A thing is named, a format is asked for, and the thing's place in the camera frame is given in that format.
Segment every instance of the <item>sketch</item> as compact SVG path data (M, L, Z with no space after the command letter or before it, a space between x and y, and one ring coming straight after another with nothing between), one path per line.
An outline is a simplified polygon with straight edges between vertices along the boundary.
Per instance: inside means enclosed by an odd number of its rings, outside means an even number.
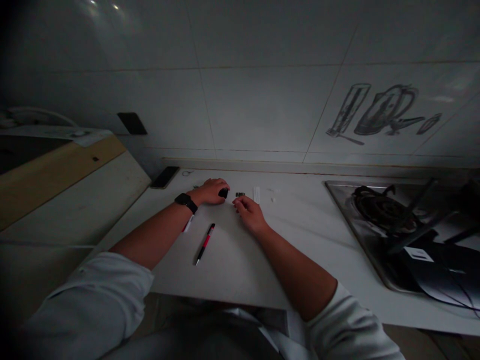
M376 94L353 132L362 136L378 134L412 107L418 93L414 87L398 84Z
M425 121L421 128L418 129L416 132L417 135L423 135L425 134L428 130L430 130L436 123L440 121L440 118L442 117L442 113L438 113L433 115L431 118L429 118L427 121Z
M412 117L410 119L393 119L388 125L390 125L391 130L387 131L386 135L400 135L400 129L405 129L410 125L419 123L425 120L425 116Z
M357 110L364 102L372 86L368 83L352 85L343 101L340 111L332 127L326 134L332 138L344 138L357 145L364 142L343 135L352 122ZM423 122L417 135L423 135L440 121L441 113L437 113L425 120L425 116L402 118L410 110L419 96L419 90L411 85L397 84L384 92L379 92L373 102L361 116L353 132L360 136L369 136L380 133L384 128L390 127L385 134L388 136L400 135L400 130L413 124Z
M326 134L332 138L344 138L357 145L364 145L363 142L352 139L351 137L344 136L343 133L350 125L350 122L354 118L355 113L359 109L360 105L365 100L371 85L368 83L358 83L352 85L350 91L345 97L343 104L341 105L340 111L336 116L336 120L326 131Z

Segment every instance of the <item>watch strap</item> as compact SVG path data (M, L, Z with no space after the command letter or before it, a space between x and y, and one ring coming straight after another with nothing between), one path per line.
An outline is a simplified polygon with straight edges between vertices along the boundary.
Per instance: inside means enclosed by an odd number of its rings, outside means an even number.
M190 209L193 215L195 215L199 209L199 207L192 201L192 198L183 192L175 198L175 202L180 205L185 205Z

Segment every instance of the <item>left hand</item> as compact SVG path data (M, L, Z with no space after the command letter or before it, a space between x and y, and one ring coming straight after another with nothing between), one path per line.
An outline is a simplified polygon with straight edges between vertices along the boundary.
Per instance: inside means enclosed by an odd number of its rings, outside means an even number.
M204 203L223 204L225 202L225 198L219 196L219 192L225 188L230 191L230 186L222 178L209 178L203 183L202 186L187 192L187 195L190 195L192 201L197 206L200 206Z

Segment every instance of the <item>person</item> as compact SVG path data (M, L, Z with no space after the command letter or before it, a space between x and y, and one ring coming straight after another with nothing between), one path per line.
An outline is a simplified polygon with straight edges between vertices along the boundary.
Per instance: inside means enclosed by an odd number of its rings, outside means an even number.
M209 312L128 341L144 317L151 270L195 207L225 202L223 179L208 179L81 265L23 325L38 359L383 359L404 357L382 324L325 269L293 247L246 196L233 201L295 311Z

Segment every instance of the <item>kitchen counter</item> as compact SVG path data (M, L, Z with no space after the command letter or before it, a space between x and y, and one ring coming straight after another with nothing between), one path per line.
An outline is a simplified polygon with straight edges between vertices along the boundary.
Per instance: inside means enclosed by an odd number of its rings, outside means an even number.
M387 289L324 184L326 180L423 181L222 170L193 170L182 176L182 171L185 169L180 170L167 189L149 188L93 253L109 249L178 194L208 178L220 177L231 187L225 204L198 209L189 231L179 236L153 270L152 292L291 309L267 258L232 206L236 192L253 197L252 188L260 187L260 206L270 226L335 276L383 323L480 336L480 320L471 310L443 304L426 295ZM194 266L211 223L216 224L215 230L200 263Z

